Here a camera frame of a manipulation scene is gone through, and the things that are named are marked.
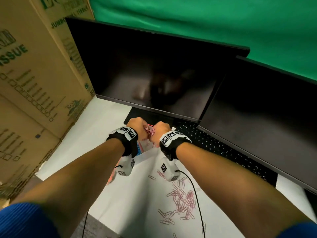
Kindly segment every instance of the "person's right arm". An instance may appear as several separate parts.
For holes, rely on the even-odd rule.
[[[151,138],[170,131],[163,122]],[[240,165],[190,143],[177,147],[177,158],[202,190],[224,211],[246,238],[272,238],[301,222],[311,221],[282,193]]]

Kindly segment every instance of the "monitor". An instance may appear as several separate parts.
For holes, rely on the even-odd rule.
[[[216,81],[248,47],[67,18],[98,98],[198,121]]]
[[[317,82],[236,58],[199,129],[317,193]]]

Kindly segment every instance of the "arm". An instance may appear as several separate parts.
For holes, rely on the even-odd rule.
[[[137,131],[139,140],[147,138],[145,125],[141,118],[131,119],[127,124]],[[60,236],[70,237],[104,189],[124,151],[120,140],[109,139],[50,176],[17,202],[39,204]]]
[[[152,141],[170,131],[158,123]],[[176,149],[177,158],[204,192],[246,238],[273,238],[299,222],[311,221],[277,189],[247,169],[193,144]]]

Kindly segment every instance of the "black keyboard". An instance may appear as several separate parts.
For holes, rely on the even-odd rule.
[[[255,173],[274,187],[276,186],[276,172],[200,131],[197,129],[198,124],[190,121],[181,121],[177,126],[176,130],[188,136],[196,146],[242,165],[244,168]]]

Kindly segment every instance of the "green fabric backdrop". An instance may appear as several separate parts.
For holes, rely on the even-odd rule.
[[[317,0],[90,0],[97,20],[249,46],[317,80]]]

